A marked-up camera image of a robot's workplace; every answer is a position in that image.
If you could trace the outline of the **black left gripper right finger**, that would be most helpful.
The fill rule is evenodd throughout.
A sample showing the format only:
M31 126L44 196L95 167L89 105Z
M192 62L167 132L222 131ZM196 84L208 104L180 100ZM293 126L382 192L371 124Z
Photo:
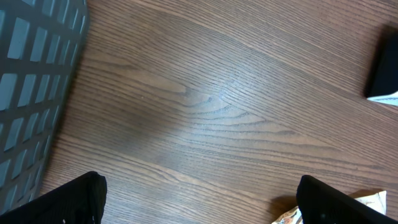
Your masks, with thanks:
M302 176L296 200L304 224L397 224L311 175Z

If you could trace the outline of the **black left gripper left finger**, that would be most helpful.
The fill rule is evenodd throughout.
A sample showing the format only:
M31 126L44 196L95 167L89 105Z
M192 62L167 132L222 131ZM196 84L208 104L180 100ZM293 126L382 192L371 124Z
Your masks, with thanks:
M90 171L1 215L1 224L100 224L106 194L106 178Z

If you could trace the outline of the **white orange snack packet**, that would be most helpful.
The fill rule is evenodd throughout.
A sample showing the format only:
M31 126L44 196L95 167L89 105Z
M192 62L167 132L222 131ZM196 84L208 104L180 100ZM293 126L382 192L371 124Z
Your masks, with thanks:
M365 191L356 192L352 195L355 200L368 206L369 208L385 215L387 213L387 191L383 190L374 194ZM281 214L271 224L303 224L302 213L298 206Z

